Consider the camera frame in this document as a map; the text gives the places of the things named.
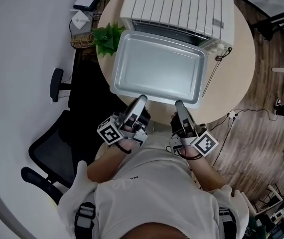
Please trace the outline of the person's left hand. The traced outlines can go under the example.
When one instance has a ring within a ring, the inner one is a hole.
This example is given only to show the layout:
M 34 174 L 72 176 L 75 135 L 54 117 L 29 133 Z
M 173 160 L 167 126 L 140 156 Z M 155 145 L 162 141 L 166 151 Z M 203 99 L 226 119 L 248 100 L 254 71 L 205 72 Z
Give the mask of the person's left hand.
M 123 126 L 124 131 L 126 132 L 136 132 L 136 120 L 132 117 L 128 118 L 128 120 L 124 123 Z

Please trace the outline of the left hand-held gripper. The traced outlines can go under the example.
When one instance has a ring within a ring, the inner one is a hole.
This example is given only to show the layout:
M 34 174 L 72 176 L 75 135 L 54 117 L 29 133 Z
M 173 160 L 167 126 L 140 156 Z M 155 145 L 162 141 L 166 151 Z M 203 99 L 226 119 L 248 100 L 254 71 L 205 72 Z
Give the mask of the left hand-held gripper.
M 142 146 L 147 140 L 146 128 L 150 121 L 150 114 L 145 108 L 147 96 L 140 95 L 134 99 L 124 113 L 114 112 L 98 128 L 97 133 L 108 145 L 115 144 L 121 139 L 130 139 Z M 136 121 L 136 132 L 126 132 L 123 129 L 124 123 L 130 118 Z

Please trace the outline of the person's right hand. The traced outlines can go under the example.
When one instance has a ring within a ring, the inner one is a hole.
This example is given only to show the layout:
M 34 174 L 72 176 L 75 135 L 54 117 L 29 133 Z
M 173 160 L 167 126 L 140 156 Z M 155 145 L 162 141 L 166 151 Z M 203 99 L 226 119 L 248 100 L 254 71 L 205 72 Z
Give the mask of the person's right hand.
M 179 115 L 177 112 L 174 113 L 174 115 L 171 116 L 171 122 L 170 122 L 171 128 L 172 128 L 172 134 L 175 135 L 182 135 L 184 134 L 183 126 L 180 122 Z

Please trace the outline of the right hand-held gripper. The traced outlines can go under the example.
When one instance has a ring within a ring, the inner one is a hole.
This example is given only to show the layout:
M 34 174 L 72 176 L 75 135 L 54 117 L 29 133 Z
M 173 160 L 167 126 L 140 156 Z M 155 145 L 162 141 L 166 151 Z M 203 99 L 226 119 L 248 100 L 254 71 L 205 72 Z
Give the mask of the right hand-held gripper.
M 196 125 L 188 109 L 181 100 L 175 102 L 179 120 L 184 129 L 182 135 L 172 135 L 169 140 L 170 150 L 182 158 L 201 158 L 217 147 L 218 141 L 203 125 Z

